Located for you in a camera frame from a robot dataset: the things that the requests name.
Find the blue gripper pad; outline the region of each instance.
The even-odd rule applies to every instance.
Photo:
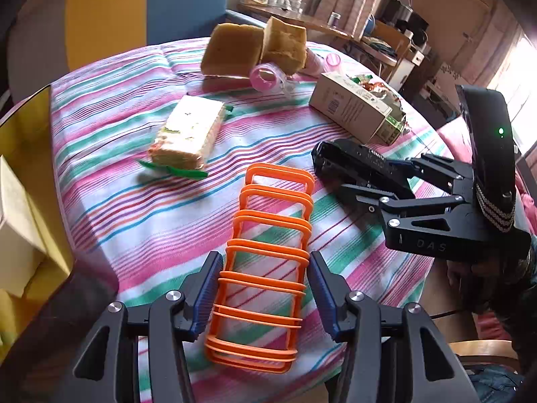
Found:
[[[193,342],[205,330],[218,290],[218,276],[224,269],[224,258],[210,252],[200,271],[189,274],[179,290],[184,293],[185,305],[175,317],[175,327],[185,341]]]
[[[351,289],[345,278],[330,272],[320,252],[310,254],[307,275],[324,331],[336,342],[348,341],[356,317],[348,313],[345,297]]]

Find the tablecloth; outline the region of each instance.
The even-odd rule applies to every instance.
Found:
[[[211,250],[224,252],[246,167],[253,162],[285,164],[313,172],[316,142],[349,137],[341,127],[308,106],[315,79],[296,77],[291,96],[261,94],[248,80],[204,77],[199,70],[208,39],[145,47],[72,72],[53,83],[52,132],[55,172],[65,217],[77,248],[104,253],[120,282],[118,299],[127,306],[151,302],[197,271]],[[315,43],[319,55],[335,52]],[[341,55],[348,73],[371,72]],[[202,181],[176,178],[142,167],[147,149],[177,101],[185,94],[233,106],[219,131]],[[449,155],[443,141],[406,102],[412,131],[387,147],[396,159],[422,152]],[[278,183],[280,186],[293,186]],[[411,181],[419,197],[441,191]],[[401,305],[420,297],[432,259],[386,249],[375,216],[363,208],[347,213],[316,181],[310,251],[320,250],[329,268],[384,304]],[[254,197],[249,206],[286,215],[300,207]],[[244,237],[293,244],[297,235],[251,225]],[[239,269],[272,278],[291,271],[278,259],[244,257]],[[240,286],[230,289],[229,305],[285,314],[289,298]],[[311,291],[302,302],[298,358],[286,374],[269,374],[216,365],[204,355],[204,335],[185,343],[197,402],[281,401],[334,375],[342,344],[324,332]],[[234,322],[234,341],[278,348],[284,329]],[[150,401],[147,339],[140,340],[141,400]]]

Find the silver screw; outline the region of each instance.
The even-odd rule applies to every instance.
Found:
[[[179,300],[181,298],[181,295],[181,292],[179,292],[178,290],[169,290],[168,292],[166,292],[166,298],[170,301]]]
[[[418,312],[421,312],[422,310],[422,307],[419,304],[414,303],[414,302],[407,304],[406,308],[408,309],[408,312],[410,312],[411,314],[417,314]]]
[[[352,290],[348,293],[348,296],[352,301],[362,301],[365,298],[365,294],[359,290]]]
[[[113,301],[112,303],[108,305],[107,309],[108,309],[108,312],[112,312],[113,314],[115,314],[116,312],[121,311],[122,307],[123,306],[121,305],[119,301]]]

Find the orange plastic toast rack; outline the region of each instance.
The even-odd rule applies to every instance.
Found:
[[[253,184],[254,176],[264,176],[301,183],[304,185],[304,192]],[[233,217],[233,238],[227,242],[226,262],[224,270],[220,272],[220,278],[218,279],[218,293],[214,302],[213,317],[205,340],[205,347],[208,358],[219,364],[257,371],[284,373],[291,368],[291,363],[296,359],[296,338],[302,322],[302,319],[299,317],[300,303],[301,299],[305,296],[304,275],[305,269],[309,264],[309,254],[306,251],[306,247],[311,237],[309,217],[313,211],[311,194],[313,193],[315,180],[308,172],[296,168],[255,163],[246,170],[245,181],[246,184],[239,196],[240,210]],[[300,204],[303,208],[303,219],[249,210],[246,205],[248,203],[248,197],[252,195],[260,195]],[[268,244],[252,239],[242,239],[240,235],[244,222],[254,222],[298,230],[301,235],[300,248]],[[235,254],[239,252],[295,262],[296,281],[278,280],[234,271]],[[290,316],[253,312],[227,306],[225,302],[227,286],[229,284],[272,290],[291,295]],[[218,337],[221,319],[223,318],[285,328],[287,332],[286,347],[284,350],[275,350],[224,341]]]

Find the bread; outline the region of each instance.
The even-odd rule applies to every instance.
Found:
[[[261,62],[273,62],[285,74],[292,76],[304,68],[307,56],[305,42],[305,28],[271,17],[265,27]]]
[[[151,160],[183,170],[203,168],[225,113],[222,101],[184,95],[149,148]]]
[[[217,25],[201,61],[201,72],[208,76],[249,77],[259,62],[263,29],[224,23]]]

